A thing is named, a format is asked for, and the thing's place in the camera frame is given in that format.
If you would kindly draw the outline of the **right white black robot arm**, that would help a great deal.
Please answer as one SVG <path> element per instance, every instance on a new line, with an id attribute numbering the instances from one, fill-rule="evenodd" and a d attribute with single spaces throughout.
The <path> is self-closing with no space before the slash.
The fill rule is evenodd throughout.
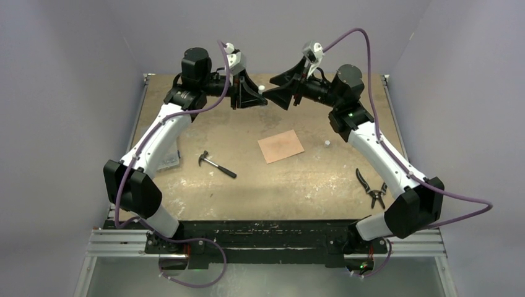
<path id="1" fill-rule="evenodd" d="M 293 68 L 270 79 L 275 88 L 263 95 L 287 110 L 302 98 L 331 107 L 329 122 L 335 133 L 357 149 L 381 176 L 394 197 L 383 213 L 359 220 L 350 228 L 347 242 L 357 252 L 373 239 L 384 236 L 406 238 L 436 222 L 441 215 L 443 182 L 416 170 L 376 128 L 376 121 L 360 103 L 365 84 L 356 66 L 344 64 L 331 81 L 308 75 L 302 58 Z"/>

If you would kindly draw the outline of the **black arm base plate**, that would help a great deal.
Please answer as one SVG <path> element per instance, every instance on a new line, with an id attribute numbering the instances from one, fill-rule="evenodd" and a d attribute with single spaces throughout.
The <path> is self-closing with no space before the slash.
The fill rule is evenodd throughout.
<path id="1" fill-rule="evenodd" d="M 359 269 L 384 256 L 383 239 L 361 241 L 355 220 L 202 220 L 183 221 L 171 241 L 147 234 L 145 253 L 181 255 L 189 269 L 209 264 L 318 264 Z"/>

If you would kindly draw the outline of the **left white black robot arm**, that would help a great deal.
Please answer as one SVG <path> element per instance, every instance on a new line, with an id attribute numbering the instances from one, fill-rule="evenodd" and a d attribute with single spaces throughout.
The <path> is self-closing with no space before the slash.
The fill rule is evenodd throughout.
<path id="1" fill-rule="evenodd" d="M 182 250 L 184 236 L 177 232 L 180 223 L 163 207 L 162 192 L 154 183 L 162 159 L 197 115 L 208 111 L 209 96 L 229 97 L 233 109 L 267 105 L 246 72 L 243 53 L 231 43 L 219 45 L 225 74 L 212 70 L 206 49 L 187 49 L 155 120 L 128 153 L 103 167 L 108 200 L 160 233 L 160 244 L 170 253 Z"/>

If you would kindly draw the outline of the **brown envelope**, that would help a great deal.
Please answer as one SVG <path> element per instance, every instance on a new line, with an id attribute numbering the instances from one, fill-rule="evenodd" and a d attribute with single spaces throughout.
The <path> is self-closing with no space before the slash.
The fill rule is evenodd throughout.
<path id="1" fill-rule="evenodd" d="M 258 144 L 267 164 L 298 155 L 305 151 L 294 130 L 260 139 L 258 140 Z"/>

